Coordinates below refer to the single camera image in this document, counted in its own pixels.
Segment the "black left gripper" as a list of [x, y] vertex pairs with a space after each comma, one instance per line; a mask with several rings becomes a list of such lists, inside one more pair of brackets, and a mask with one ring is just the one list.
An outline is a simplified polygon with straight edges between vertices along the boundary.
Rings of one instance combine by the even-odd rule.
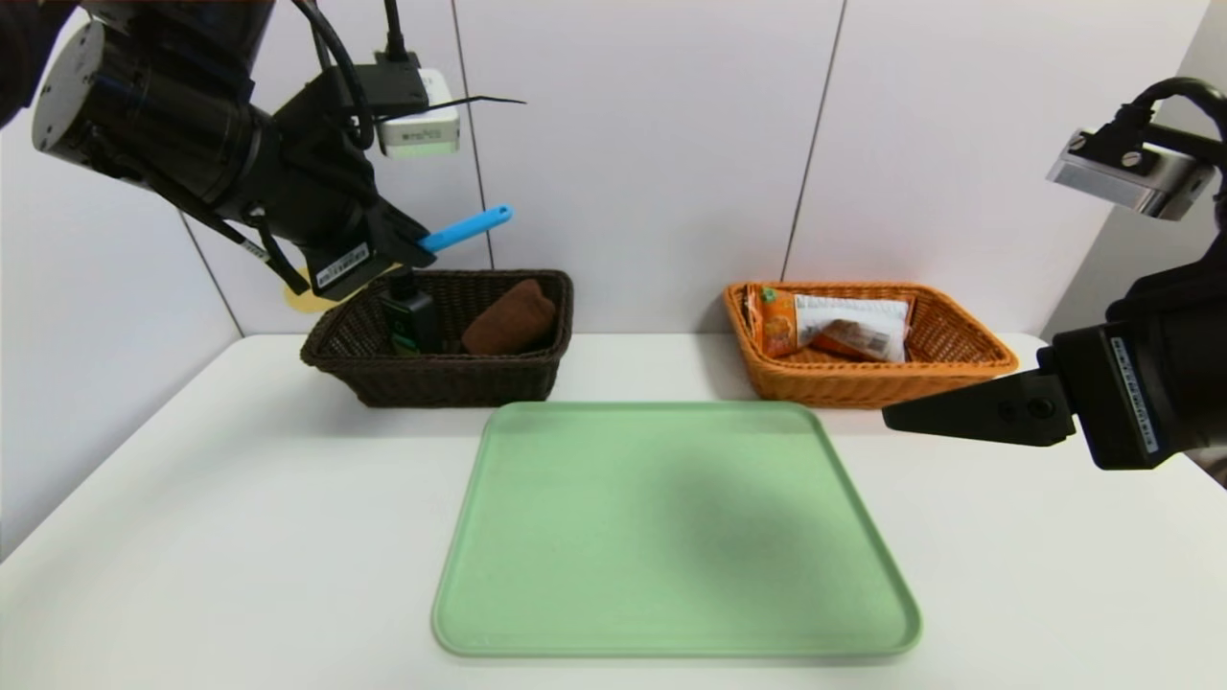
[[391, 264], [425, 269], [429, 230], [387, 203], [345, 115], [312, 101], [253, 110], [253, 228], [293, 296], [341, 301]]

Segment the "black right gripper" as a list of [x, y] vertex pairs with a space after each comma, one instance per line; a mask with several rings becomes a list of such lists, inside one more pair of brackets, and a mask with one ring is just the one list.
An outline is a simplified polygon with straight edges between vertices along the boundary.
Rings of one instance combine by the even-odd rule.
[[893, 403], [882, 409], [883, 424], [1043, 449], [1077, 432], [1072, 410], [1106, 471], [1223, 449], [1225, 271], [1172, 270], [1136, 281], [1099, 327], [1056, 333], [1049, 361], [1065, 393], [1056, 374], [1029, 370]]

